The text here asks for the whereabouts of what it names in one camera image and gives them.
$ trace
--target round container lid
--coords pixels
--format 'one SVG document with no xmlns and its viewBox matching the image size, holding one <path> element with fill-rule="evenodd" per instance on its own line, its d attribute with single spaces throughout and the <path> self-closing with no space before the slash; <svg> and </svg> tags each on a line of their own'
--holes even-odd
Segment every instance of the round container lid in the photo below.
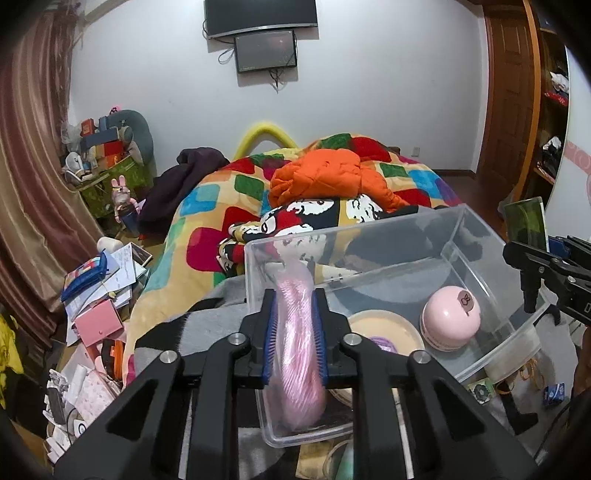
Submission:
<svg viewBox="0 0 591 480">
<path fill-rule="evenodd" d="M 387 310 L 364 310 L 349 317 L 353 333 L 374 341 L 382 350 L 408 356 L 415 350 L 423 350 L 425 344 L 417 329 L 404 317 Z M 350 388 L 330 390 L 341 403 L 352 407 Z"/>
</svg>

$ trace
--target orange jacket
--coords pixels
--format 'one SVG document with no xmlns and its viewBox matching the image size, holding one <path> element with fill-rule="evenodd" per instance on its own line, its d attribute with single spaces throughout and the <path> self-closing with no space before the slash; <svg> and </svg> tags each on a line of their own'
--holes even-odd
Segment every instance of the orange jacket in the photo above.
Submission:
<svg viewBox="0 0 591 480">
<path fill-rule="evenodd" d="M 352 199 L 362 193 L 386 212 L 408 205 L 388 188 L 384 177 L 361 161 L 357 153 L 344 148 L 321 148 L 275 172 L 271 179 L 269 204 L 275 208 L 294 200 Z"/>
</svg>

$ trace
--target brown curtain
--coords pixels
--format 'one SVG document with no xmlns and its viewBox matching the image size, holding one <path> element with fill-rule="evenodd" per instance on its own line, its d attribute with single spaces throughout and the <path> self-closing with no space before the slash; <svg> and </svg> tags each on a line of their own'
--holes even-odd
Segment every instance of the brown curtain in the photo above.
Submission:
<svg viewBox="0 0 591 480">
<path fill-rule="evenodd" d="M 42 348 L 64 317 L 65 273 L 101 236 L 60 174 L 76 21 L 43 13 L 0 70 L 0 300 Z"/>
</svg>

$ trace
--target pink bunny figure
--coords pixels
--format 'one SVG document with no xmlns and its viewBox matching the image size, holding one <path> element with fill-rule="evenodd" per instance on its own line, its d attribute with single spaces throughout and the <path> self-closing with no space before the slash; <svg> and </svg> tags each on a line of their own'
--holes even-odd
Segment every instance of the pink bunny figure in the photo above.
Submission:
<svg viewBox="0 0 591 480">
<path fill-rule="evenodd" d="M 127 210 L 130 210 L 131 207 L 135 208 L 135 211 L 139 213 L 141 208 L 138 205 L 138 202 L 136 202 L 135 199 L 131 197 L 131 192 L 129 191 L 129 188 L 127 188 L 127 185 L 125 185 L 125 177 L 120 175 L 118 182 L 117 179 L 112 179 L 111 185 L 113 186 L 111 198 L 113 199 L 115 220 L 117 220 L 118 223 L 121 223 L 121 220 L 119 219 L 119 213 L 129 213 Z"/>
</svg>

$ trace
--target wooden floor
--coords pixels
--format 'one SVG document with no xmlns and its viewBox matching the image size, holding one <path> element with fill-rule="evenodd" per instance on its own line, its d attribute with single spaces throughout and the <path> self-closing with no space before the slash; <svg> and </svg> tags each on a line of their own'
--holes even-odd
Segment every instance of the wooden floor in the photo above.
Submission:
<svg viewBox="0 0 591 480">
<path fill-rule="evenodd" d="M 503 219 L 497 211 L 499 202 L 488 195 L 482 185 L 469 176 L 442 176 L 442 178 L 456 192 L 460 200 L 467 203 L 496 233 L 504 237 Z"/>
</svg>

